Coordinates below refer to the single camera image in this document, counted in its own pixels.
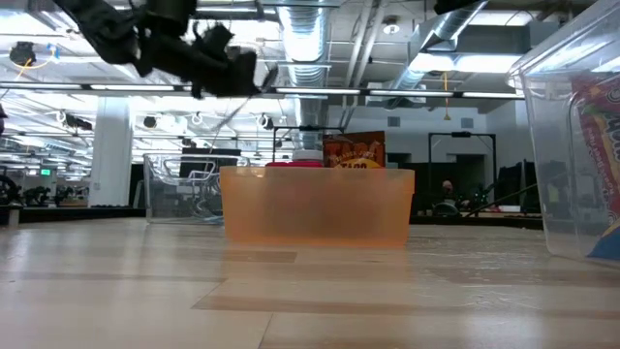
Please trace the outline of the black background machine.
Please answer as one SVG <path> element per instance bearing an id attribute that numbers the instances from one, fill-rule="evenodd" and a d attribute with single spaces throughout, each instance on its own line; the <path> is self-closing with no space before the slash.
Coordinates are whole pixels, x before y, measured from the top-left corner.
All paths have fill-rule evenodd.
<path id="1" fill-rule="evenodd" d="M 86 186 L 36 186 L 24 189 L 10 177 L 0 174 L 0 206 L 74 207 L 87 206 Z"/>

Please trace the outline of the person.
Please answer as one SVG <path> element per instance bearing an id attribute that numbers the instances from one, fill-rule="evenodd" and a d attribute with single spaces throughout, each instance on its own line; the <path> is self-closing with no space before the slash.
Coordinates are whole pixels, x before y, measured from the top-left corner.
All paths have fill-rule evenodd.
<path id="1" fill-rule="evenodd" d="M 442 182 L 441 202 L 453 205 L 457 208 L 463 208 L 469 204 L 468 200 L 463 199 L 455 192 L 452 182 L 448 179 Z"/>

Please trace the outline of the small clear plastic container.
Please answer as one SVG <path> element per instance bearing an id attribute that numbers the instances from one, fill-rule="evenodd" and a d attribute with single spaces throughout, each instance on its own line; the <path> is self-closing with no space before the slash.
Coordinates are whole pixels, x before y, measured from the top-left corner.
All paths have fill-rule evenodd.
<path id="1" fill-rule="evenodd" d="M 238 152 L 217 154 L 146 153 L 144 203 L 147 221 L 156 224 L 224 223 L 220 170 L 247 167 Z"/>

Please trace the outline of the black aluminium table frame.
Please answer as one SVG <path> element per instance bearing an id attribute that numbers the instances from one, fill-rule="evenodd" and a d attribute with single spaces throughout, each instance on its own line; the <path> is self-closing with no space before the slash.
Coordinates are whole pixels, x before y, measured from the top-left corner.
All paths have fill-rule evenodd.
<path id="1" fill-rule="evenodd" d="M 11 219 L 19 223 L 60 222 L 114 218 L 145 218 L 146 210 L 141 208 L 45 208 L 0 206 L 0 227 L 9 226 Z M 542 230 L 543 220 L 533 216 L 491 216 L 491 217 L 433 217 L 411 216 L 412 225 L 460 225 L 498 226 Z"/>

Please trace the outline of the orange translucent plastic bin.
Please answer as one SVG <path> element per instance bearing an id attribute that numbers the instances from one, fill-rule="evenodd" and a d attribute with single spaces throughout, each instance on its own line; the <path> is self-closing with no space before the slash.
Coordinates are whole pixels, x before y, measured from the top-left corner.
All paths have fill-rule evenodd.
<path id="1" fill-rule="evenodd" d="M 244 244 L 401 247 L 415 178 L 399 169 L 224 167 L 225 234 Z"/>

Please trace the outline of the long ceiling light bar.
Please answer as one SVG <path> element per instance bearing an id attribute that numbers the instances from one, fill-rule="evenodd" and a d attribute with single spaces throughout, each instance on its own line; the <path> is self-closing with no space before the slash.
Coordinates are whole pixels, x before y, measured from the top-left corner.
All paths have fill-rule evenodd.
<path id="1" fill-rule="evenodd" d="M 0 88 L 11 90 L 41 91 L 94 91 L 127 92 L 127 93 L 160 93 L 190 92 L 189 85 L 166 84 L 79 84 L 53 82 L 19 82 L 0 81 Z M 371 96 L 371 97 L 412 97 L 412 98 L 456 98 L 456 99 L 491 99 L 491 100 L 523 100 L 522 95 L 504 92 L 476 91 L 443 91 L 443 90 L 388 90 L 369 88 L 327 88 L 327 87 L 268 87 L 266 95 L 293 95 L 296 97 L 310 96 Z"/>

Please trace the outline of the silver ventilation duct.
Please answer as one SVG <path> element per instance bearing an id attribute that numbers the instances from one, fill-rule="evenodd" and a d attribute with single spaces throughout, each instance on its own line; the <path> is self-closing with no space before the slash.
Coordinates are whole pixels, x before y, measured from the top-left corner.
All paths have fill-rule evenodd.
<path id="1" fill-rule="evenodd" d="M 412 90 L 428 72 L 442 71 L 433 67 L 440 62 L 433 52 L 455 52 L 458 37 L 487 3 L 488 0 L 465 0 L 454 10 L 418 24 L 407 45 L 410 60 L 389 88 Z"/>
<path id="2" fill-rule="evenodd" d="M 329 9 L 319 7 L 280 7 L 282 44 L 290 65 L 288 75 L 293 87 L 322 88 L 326 86 L 328 68 L 326 40 L 329 34 Z M 297 126 L 326 125 L 326 99 L 300 97 L 294 100 Z"/>

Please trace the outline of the large clear plastic bin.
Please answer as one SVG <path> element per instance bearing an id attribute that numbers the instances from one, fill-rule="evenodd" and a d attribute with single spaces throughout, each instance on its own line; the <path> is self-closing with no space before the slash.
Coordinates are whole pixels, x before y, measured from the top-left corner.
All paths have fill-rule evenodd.
<path id="1" fill-rule="evenodd" d="M 526 104 L 547 249 L 620 269 L 618 260 L 588 256 L 610 225 L 600 177 L 570 112 L 573 80 L 596 73 L 620 73 L 620 0 L 597 0 L 514 63 L 507 82 Z"/>

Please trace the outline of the black ceiling device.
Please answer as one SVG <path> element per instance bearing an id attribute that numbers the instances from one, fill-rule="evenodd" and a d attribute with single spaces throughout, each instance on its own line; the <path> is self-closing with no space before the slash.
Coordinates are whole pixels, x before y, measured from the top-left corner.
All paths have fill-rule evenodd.
<path id="1" fill-rule="evenodd" d="M 30 67 L 37 62 L 33 42 L 18 41 L 9 53 L 10 60 L 18 66 Z"/>

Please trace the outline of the brown orange snack packet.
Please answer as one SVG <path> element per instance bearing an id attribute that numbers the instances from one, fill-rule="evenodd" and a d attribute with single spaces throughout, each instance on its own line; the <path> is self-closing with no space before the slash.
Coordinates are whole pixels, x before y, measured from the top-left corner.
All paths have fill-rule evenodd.
<path id="1" fill-rule="evenodd" d="M 325 167 L 377 169 L 386 166 L 384 131 L 323 136 Z"/>

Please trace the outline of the black stand frame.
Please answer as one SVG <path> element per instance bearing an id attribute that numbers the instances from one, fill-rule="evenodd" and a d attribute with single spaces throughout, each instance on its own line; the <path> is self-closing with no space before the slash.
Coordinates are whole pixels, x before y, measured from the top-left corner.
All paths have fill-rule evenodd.
<path id="1" fill-rule="evenodd" d="M 498 169 L 497 169 L 497 136 L 495 134 L 490 133 L 471 133 L 468 131 L 456 131 L 456 132 L 432 132 L 427 134 L 427 185 L 429 189 L 434 188 L 433 186 L 433 174 L 432 174 L 432 165 L 433 165 L 433 138 L 434 137 L 451 137 L 453 139 L 466 139 L 466 138 L 477 138 L 481 143 L 483 137 L 487 137 L 491 140 L 491 151 L 492 151 L 492 184 L 490 185 L 491 189 L 494 189 L 494 186 L 497 184 L 498 177 Z"/>

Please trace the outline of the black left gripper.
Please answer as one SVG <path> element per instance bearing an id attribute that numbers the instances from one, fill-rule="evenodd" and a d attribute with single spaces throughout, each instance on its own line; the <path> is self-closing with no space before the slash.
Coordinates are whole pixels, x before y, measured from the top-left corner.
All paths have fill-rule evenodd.
<path id="1" fill-rule="evenodd" d="M 134 66 L 141 77 L 154 69 L 179 78 L 192 78 L 191 95 L 243 97 L 259 93 L 254 84 L 257 54 L 252 50 L 226 49 L 233 37 L 217 22 L 202 33 L 192 27 L 195 40 L 183 40 L 189 19 L 196 13 L 197 0 L 144 0 L 131 4 L 138 35 Z"/>

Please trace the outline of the white square pillar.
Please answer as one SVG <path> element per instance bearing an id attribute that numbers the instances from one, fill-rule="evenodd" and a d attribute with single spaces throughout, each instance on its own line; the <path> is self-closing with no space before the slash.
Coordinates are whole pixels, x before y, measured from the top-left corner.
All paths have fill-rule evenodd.
<path id="1" fill-rule="evenodd" d="M 98 99 L 89 206 L 128 204 L 134 124 L 129 98 Z"/>

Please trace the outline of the green pink ramen packet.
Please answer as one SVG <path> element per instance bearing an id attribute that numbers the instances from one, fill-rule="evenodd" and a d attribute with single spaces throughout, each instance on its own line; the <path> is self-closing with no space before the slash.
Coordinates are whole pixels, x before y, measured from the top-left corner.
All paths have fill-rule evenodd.
<path id="1" fill-rule="evenodd" d="M 610 229 L 620 225 L 620 73 L 573 80 L 571 116 L 579 122 L 600 177 Z"/>

